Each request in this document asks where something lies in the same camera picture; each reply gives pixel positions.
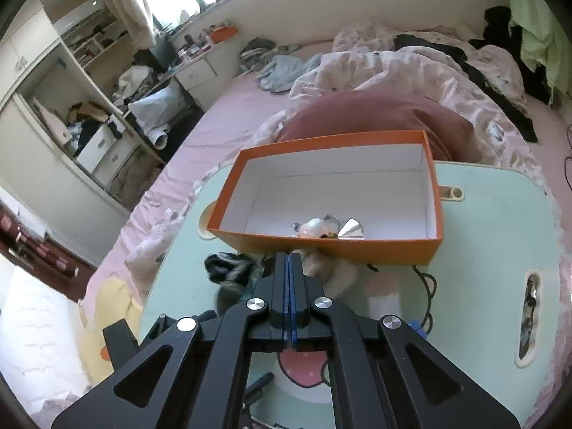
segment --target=pink heart graphic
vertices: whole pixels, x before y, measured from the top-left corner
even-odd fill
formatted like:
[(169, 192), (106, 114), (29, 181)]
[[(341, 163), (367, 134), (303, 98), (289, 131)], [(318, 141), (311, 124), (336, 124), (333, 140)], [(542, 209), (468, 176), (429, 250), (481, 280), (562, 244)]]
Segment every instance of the pink heart graphic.
[(302, 388), (316, 387), (324, 382), (325, 352), (295, 352), (286, 350), (278, 354), (278, 364), (284, 375)]

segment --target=green towel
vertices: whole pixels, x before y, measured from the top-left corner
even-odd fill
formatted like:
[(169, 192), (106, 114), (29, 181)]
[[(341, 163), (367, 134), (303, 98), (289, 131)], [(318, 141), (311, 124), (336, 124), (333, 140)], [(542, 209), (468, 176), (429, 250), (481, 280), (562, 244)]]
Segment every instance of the green towel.
[(572, 94), (572, 44), (544, 0), (510, 0), (513, 22), (522, 27), (521, 59), (531, 71), (546, 67), (546, 81)]

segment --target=light green table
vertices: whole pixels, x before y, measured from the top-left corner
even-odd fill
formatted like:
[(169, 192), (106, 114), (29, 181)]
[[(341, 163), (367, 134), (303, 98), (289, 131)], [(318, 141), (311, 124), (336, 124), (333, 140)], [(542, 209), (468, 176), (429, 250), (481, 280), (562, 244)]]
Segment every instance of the light green table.
[[(439, 184), (461, 187), (465, 199), (443, 202), (444, 241), (426, 268), (438, 281), (428, 340), (523, 424), (549, 369), (559, 312), (559, 253), (548, 201), (514, 171), (456, 163), (437, 163), (436, 168)], [(214, 308), (218, 286), (209, 282), (204, 260), (211, 253), (233, 250), (218, 239), (199, 238), (197, 228), (229, 171), (220, 170), (206, 183), (173, 242), (143, 312), (142, 337), (161, 313), (179, 318)], [(519, 368), (515, 358), (530, 269), (541, 272), (539, 327), (534, 360)], [(363, 285), (384, 271), (400, 274), (403, 318), (420, 319), (427, 299), (407, 266), (381, 266), (379, 274), (364, 269), (342, 300), (367, 316)], [(281, 373), (276, 355), (255, 354), (250, 379), (267, 371), (277, 377), (253, 408), (254, 417), (291, 428), (335, 426), (325, 384), (297, 387)]]

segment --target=white drawer unit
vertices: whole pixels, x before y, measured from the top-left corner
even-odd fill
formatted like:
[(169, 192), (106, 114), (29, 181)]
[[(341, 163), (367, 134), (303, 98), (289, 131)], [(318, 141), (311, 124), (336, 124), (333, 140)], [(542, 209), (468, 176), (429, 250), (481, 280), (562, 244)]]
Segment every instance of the white drawer unit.
[(190, 90), (207, 80), (214, 79), (216, 76), (216, 72), (209, 62), (206, 59), (201, 59), (177, 73), (176, 78), (185, 90)]
[(99, 162), (93, 172), (93, 177), (95, 177), (102, 186), (107, 187), (136, 147), (136, 141), (124, 133), (123, 138), (116, 141)]
[(116, 138), (113, 136), (111, 129), (107, 125), (102, 124), (77, 157), (78, 163), (88, 173), (94, 172), (115, 141)]

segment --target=orange box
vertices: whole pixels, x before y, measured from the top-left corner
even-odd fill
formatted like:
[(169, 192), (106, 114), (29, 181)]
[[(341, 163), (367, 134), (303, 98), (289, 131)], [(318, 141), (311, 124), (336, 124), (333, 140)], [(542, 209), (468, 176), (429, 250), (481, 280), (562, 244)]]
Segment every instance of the orange box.
[[(292, 224), (330, 214), (365, 240), (298, 238)], [(242, 150), (207, 230), (239, 252), (312, 246), (349, 260), (427, 265), (443, 240), (425, 132), (332, 135)]]
[(211, 40), (215, 43), (221, 43), (238, 34), (238, 29), (231, 25), (231, 27), (221, 27), (211, 32)]

